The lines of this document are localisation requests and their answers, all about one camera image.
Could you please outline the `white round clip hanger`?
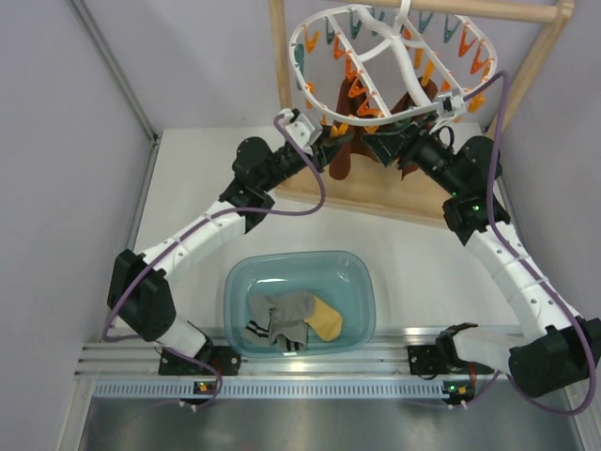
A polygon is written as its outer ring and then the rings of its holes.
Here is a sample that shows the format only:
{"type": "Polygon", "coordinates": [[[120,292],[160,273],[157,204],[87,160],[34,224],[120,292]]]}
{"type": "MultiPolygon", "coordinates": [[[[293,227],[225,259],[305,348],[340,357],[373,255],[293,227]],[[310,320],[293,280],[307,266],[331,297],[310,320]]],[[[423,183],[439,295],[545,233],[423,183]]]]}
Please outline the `white round clip hanger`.
{"type": "Polygon", "coordinates": [[[464,115],[475,114],[498,68],[494,45],[470,18],[412,11],[406,1],[319,11],[291,33],[288,54],[311,116],[369,133],[409,117],[438,119],[436,97],[455,88],[464,92],[464,115]]]}

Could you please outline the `yellow sock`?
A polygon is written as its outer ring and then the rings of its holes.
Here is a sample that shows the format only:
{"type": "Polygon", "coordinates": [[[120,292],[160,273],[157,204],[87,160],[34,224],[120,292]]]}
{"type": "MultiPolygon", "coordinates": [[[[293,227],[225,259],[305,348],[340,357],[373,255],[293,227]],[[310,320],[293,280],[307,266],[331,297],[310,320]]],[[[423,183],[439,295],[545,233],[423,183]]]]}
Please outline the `yellow sock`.
{"type": "Polygon", "coordinates": [[[341,333],[344,324],[342,315],[320,298],[314,297],[313,313],[304,322],[325,342],[331,342],[341,333]]]}
{"type": "Polygon", "coordinates": [[[322,137],[324,139],[343,139],[347,137],[349,126],[346,123],[336,125],[335,123],[322,126],[322,137]]]}

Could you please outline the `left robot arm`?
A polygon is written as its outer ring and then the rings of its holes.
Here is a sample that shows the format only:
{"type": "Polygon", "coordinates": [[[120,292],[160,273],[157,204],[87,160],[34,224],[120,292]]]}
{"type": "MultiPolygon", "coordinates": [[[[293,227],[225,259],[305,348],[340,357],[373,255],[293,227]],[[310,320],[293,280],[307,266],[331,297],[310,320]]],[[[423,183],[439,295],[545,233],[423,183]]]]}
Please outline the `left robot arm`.
{"type": "Polygon", "coordinates": [[[223,244],[249,233],[274,213],[270,191],[308,168],[316,177],[349,141],[325,127],[307,140],[296,127],[284,130],[285,142],[272,150],[252,136],[236,150],[234,178],[208,211],[174,236],[136,254],[130,249],[115,260],[107,305],[146,342],[167,348],[192,373],[212,361],[212,341],[177,313],[172,286],[223,244]]]}

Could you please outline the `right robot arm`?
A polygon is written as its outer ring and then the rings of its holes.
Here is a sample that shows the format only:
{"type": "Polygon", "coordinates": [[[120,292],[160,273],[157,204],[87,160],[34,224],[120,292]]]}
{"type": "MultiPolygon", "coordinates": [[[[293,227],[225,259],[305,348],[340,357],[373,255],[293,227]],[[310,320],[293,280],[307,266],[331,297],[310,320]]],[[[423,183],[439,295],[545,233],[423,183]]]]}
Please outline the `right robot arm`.
{"type": "Polygon", "coordinates": [[[450,326],[436,339],[440,365],[454,373],[487,366],[530,398],[590,380],[600,361],[600,321],[569,306],[521,244],[491,188],[502,172],[492,140],[476,135],[454,149],[423,118],[362,141],[381,163],[415,165],[449,194],[442,205],[447,227],[489,273],[521,327],[515,337],[474,323],[450,326]]]}

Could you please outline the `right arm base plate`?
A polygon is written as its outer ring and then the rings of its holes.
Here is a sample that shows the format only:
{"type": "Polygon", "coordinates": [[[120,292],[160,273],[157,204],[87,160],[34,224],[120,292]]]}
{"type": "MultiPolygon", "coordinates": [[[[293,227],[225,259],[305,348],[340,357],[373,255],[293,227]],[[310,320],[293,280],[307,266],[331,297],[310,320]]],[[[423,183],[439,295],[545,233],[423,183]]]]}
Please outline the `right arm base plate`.
{"type": "Polygon", "coordinates": [[[469,375],[467,366],[451,366],[440,355],[435,345],[407,346],[410,374],[426,379],[434,379],[440,375],[469,375]]]}

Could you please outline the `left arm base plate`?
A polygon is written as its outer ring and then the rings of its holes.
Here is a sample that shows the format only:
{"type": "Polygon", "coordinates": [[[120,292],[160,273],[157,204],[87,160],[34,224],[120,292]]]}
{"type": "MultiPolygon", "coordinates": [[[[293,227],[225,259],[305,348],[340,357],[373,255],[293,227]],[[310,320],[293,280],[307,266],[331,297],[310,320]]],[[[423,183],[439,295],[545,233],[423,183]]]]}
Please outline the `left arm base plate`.
{"type": "MultiPolygon", "coordinates": [[[[204,366],[193,363],[191,358],[176,356],[170,350],[161,350],[160,356],[158,373],[161,376],[212,375],[204,366]]],[[[194,360],[211,366],[221,376],[237,376],[241,365],[240,355],[228,346],[213,345],[194,360]]]]}

